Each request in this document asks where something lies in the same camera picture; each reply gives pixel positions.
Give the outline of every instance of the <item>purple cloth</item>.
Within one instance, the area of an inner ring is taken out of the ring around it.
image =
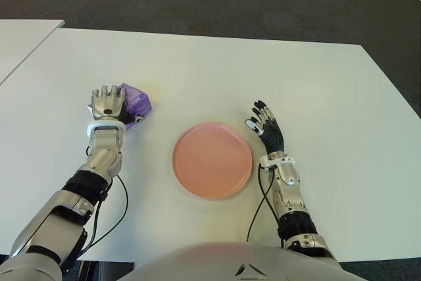
[[[135,87],[123,84],[119,88],[126,90],[126,110],[131,115],[145,116],[151,109],[152,105],[146,93],[136,89]],[[126,128],[131,128],[135,123],[129,123]]]

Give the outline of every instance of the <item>robot forearm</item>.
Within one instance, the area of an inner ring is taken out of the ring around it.
[[[278,235],[284,241],[284,248],[311,257],[335,259],[305,207],[294,159],[277,151],[262,157],[260,164],[274,170],[272,195],[279,220]]]
[[[124,123],[99,119],[88,127],[87,162],[57,191],[19,234],[0,280],[61,280],[87,239],[84,224],[98,201],[107,197],[120,172]]]

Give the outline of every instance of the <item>wire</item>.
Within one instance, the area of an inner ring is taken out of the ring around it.
[[[92,243],[89,248],[92,248],[93,246],[95,246],[97,243],[99,243],[103,238],[105,238],[105,236],[107,236],[108,234],[110,234],[123,220],[123,218],[126,216],[127,213],[127,209],[129,207],[129,195],[127,193],[127,189],[126,186],[124,185],[123,180],[120,178],[119,175],[117,175],[117,178],[120,180],[123,189],[124,189],[124,193],[126,194],[126,208],[124,209],[123,215],[120,217],[120,220],[118,220],[118,222],[112,227],[110,228],[110,230],[108,232],[106,232],[104,235],[102,235],[100,238],[98,238],[98,240],[96,240],[94,243]]]
[[[107,193],[108,193],[108,191],[110,191],[111,186],[112,186],[112,179],[111,179],[110,185],[105,190]],[[102,204],[103,204],[102,201],[98,202],[97,210],[95,212],[95,218],[93,219],[93,228],[92,228],[92,236],[91,236],[91,239],[90,239],[89,243],[87,243],[86,247],[83,250],[80,251],[79,257],[82,256],[91,247],[91,245],[92,245],[92,243],[93,243],[93,241],[95,239],[95,236],[97,234],[97,225],[98,225],[99,210],[101,209]]]
[[[273,211],[272,205],[270,204],[270,202],[269,202],[269,200],[268,200],[268,198],[267,198],[267,195],[268,195],[268,193],[269,193],[269,191],[270,191],[270,188],[272,187],[272,184],[274,183],[274,179],[275,179],[274,171],[273,171],[273,170],[271,170],[271,171],[272,171],[272,179],[271,179],[271,181],[270,181],[269,188],[268,188],[266,191],[264,191],[264,190],[263,190],[263,187],[262,187],[262,182],[261,182],[261,179],[260,179],[260,170],[261,170],[261,169],[262,169],[262,165],[261,165],[261,164],[259,164],[259,169],[257,170],[257,179],[258,179],[258,181],[259,181],[259,187],[260,187],[260,190],[261,190],[261,192],[262,192],[262,194],[263,194],[263,198],[262,198],[262,200],[260,201],[259,206],[258,206],[258,207],[257,207],[257,209],[256,209],[256,212],[255,212],[255,215],[253,216],[253,219],[251,220],[251,223],[250,223],[250,226],[249,226],[249,231],[247,232],[247,239],[246,239],[246,242],[248,242],[248,241],[249,241],[251,228],[253,227],[253,224],[254,224],[254,222],[255,222],[255,220],[256,220],[257,214],[259,213],[260,208],[262,207],[263,201],[265,201],[265,200],[266,200],[266,202],[268,203],[268,205],[269,205],[270,209],[271,209],[271,210],[272,210],[272,212],[274,213],[276,223],[278,223],[278,221],[279,221],[279,220],[278,220],[278,217],[276,216],[275,212]]]
[[[275,218],[276,224],[279,224],[278,216],[276,215],[276,212],[275,212],[272,204],[270,204],[270,202],[268,200],[267,193],[265,193],[264,190],[263,190],[262,179],[260,178],[260,168],[261,168],[261,166],[259,165],[259,172],[257,174],[257,180],[259,181],[259,187],[260,187],[260,190],[263,194],[263,199],[266,200],[266,202],[268,203],[269,209],[272,211],[272,214]],[[272,186],[274,178],[275,178],[275,172],[273,171],[273,169],[270,169],[270,171],[272,172],[272,181],[270,183],[270,186]]]

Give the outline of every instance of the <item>white tabletop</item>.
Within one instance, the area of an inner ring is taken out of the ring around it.
[[[63,20],[0,20],[0,85]]]
[[[91,90],[121,82],[148,93],[153,111],[125,139],[127,217],[85,259],[147,262],[192,243],[244,241],[260,201],[264,147],[243,123],[257,99],[278,118],[338,260],[421,256],[421,120],[361,46],[71,29],[56,30],[0,89],[1,253],[85,161]],[[172,170],[176,140],[206,121],[234,127],[254,157],[250,181],[222,201],[190,194]],[[116,182],[99,235],[123,208]],[[279,245],[267,207],[251,241]]]

